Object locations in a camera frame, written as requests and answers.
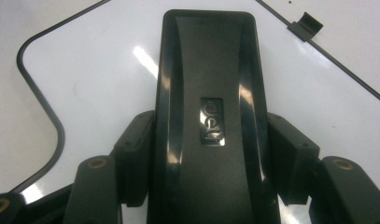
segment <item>black plastic device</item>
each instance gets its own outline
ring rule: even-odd
[[[137,115],[109,156],[82,162],[73,185],[25,204],[0,194],[0,224],[280,223],[306,204],[317,224],[380,224],[380,190],[353,161],[267,114],[254,18],[240,12],[165,14],[156,110]]]
[[[255,20],[163,19],[148,223],[278,223]]]

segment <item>small black clip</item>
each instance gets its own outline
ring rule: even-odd
[[[322,27],[323,24],[304,12],[301,19],[298,22],[294,21],[290,24],[288,29],[305,42],[314,37]]]

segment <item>logo emblem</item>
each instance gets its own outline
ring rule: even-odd
[[[201,143],[224,146],[224,114],[222,99],[202,98],[200,109]]]

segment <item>black edge trim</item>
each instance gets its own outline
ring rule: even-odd
[[[273,8],[268,6],[266,3],[264,3],[262,0],[255,0],[260,5],[265,7],[269,12],[271,12],[274,16],[276,16],[279,20],[281,20],[283,23],[285,23],[287,26],[290,26],[290,23],[288,20],[283,18],[279,13],[277,13]],[[316,50],[318,50],[321,54],[323,54],[326,58],[328,58],[332,63],[334,63],[336,66],[338,66],[342,71],[344,71],[348,76],[353,78],[360,86],[362,86],[365,90],[367,90],[370,94],[372,94],[376,99],[380,101],[380,93],[374,90],[371,86],[369,86],[366,82],[364,82],[361,78],[356,76],[352,71],[350,71],[346,66],[341,64],[338,60],[336,60],[334,57],[332,57],[326,50],[324,50],[322,47],[320,47],[317,43],[315,43],[313,40],[307,41],[312,47],[314,47]]]
[[[20,193],[27,189],[29,186],[34,184],[39,178],[41,178],[44,174],[46,174],[52,167],[55,165],[56,161],[61,157],[62,152],[63,152],[63,146],[64,146],[64,127],[59,121],[59,118],[56,116],[55,112],[53,111],[52,107],[50,107],[49,103],[45,99],[44,95],[42,94],[41,90],[36,86],[35,82],[33,79],[30,77],[30,74],[27,72],[26,68],[24,67],[23,64],[23,54],[26,51],[27,47],[33,43],[33,41],[37,40],[39,37],[46,35],[57,28],[67,24],[70,21],[75,20],[76,18],[94,10],[95,8],[103,5],[106,2],[109,2],[110,0],[102,0],[90,7],[85,8],[84,10],[80,11],[79,13],[63,20],[55,25],[51,26],[50,28],[42,31],[41,33],[38,33],[32,37],[30,37],[24,44],[21,46],[19,49],[18,55],[17,55],[17,66],[24,78],[24,80],[27,82],[29,85],[30,89],[33,91],[35,94],[35,97],[37,98],[38,102],[41,104],[41,106],[44,108],[45,112],[47,113],[50,121],[52,121],[53,125],[56,128],[56,131],[58,132],[58,144],[56,146],[55,152],[53,153],[52,157],[49,159],[49,161],[35,174],[31,175],[29,178],[21,182],[17,187],[12,189],[10,192],[17,192]]]

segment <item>black bracket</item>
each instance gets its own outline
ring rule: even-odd
[[[305,42],[314,37],[322,27],[323,24],[304,12],[301,19],[298,22],[294,21],[288,29]]]

